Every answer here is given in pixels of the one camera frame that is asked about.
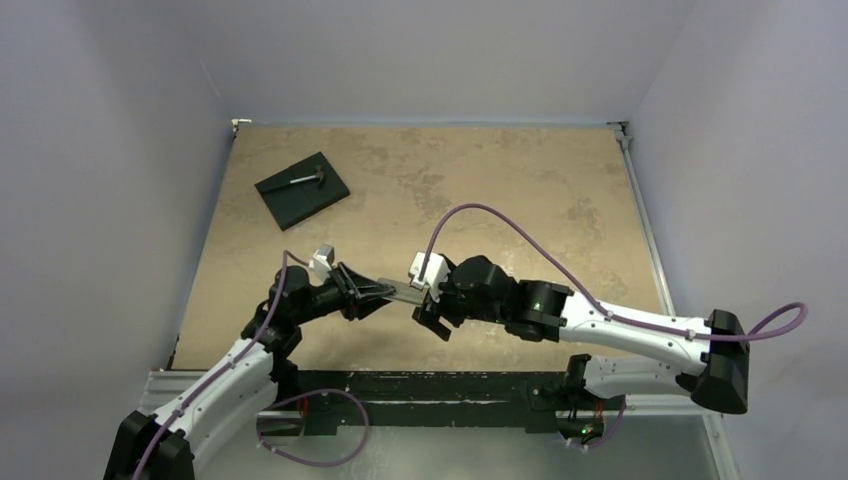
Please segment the grey remote control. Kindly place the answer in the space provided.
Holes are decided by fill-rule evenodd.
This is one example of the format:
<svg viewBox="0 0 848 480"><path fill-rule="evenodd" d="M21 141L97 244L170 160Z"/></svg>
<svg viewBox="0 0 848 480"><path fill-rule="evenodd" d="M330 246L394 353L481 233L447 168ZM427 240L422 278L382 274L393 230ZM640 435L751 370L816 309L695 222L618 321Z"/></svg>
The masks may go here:
<svg viewBox="0 0 848 480"><path fill-rule="evenodd" d="M420 305L427 297L426 290L418 290L410 286L407 282L388 278L379 278L377 282L385 285L390 290L390 294L386 296L386 299L393 302Z"/></svg>

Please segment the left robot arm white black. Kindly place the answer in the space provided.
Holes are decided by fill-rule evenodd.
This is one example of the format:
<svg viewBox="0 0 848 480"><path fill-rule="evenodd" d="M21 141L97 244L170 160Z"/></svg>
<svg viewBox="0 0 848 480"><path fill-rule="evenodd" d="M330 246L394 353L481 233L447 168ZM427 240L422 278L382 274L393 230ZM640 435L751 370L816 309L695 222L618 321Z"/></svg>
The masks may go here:
<svg viewBox="0 0 848 480"><path fill-rule="evenodd" d="M195 479L214 453L262 409L303 399L288 357L303 324L339 312L360 320L390 303L396 289L345 264L319 285L306 268L284 264L268 297L229 351L173 400L150 414L130 413L119 425L107 479Z"/></svg>

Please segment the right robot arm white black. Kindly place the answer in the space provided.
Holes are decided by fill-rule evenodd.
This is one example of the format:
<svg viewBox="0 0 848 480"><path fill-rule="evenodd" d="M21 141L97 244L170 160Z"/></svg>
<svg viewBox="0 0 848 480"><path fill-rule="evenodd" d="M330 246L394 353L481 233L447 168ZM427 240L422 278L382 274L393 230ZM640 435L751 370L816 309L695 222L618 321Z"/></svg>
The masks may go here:
<svg viewBox="0 0 848 480"><path fill-rule="evenodd" d="M589 343L627 352L571 357L561 381L576 407L622 395L682 395L724 414L748 410L750 345L737 316L675 317L591 301L571 288L517 280L484 256L458 265L416 254L408 275L425 298L413 317L443 340L467 320L499 324L531 342Z"/></svg>

